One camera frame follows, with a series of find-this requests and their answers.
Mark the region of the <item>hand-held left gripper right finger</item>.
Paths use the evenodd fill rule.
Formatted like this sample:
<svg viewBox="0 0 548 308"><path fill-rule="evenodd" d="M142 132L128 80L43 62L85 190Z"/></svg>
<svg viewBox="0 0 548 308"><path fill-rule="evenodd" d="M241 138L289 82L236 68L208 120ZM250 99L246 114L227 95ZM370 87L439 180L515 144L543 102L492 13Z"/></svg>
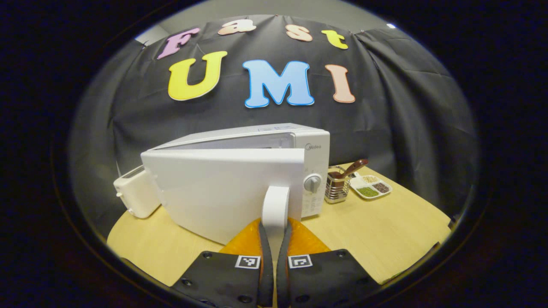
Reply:
<svg viewBox="0 0 548 308"><path fill-rule="evenodd" d="M379 289L347 249L330 249L292 218L284 233L276 273L280 308L349 308Z"/></svg>

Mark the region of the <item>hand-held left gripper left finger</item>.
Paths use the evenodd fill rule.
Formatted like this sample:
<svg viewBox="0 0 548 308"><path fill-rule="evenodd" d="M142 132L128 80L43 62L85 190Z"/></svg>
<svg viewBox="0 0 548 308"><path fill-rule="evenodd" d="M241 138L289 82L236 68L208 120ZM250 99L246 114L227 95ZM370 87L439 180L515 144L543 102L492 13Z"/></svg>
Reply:
<svg viewBox="0 0 548 308"><path fill-rule="evenodd" d="M273 261L260 219L245 226L218 252L204 250L171 287L215 308L273 304Z"/></svg>

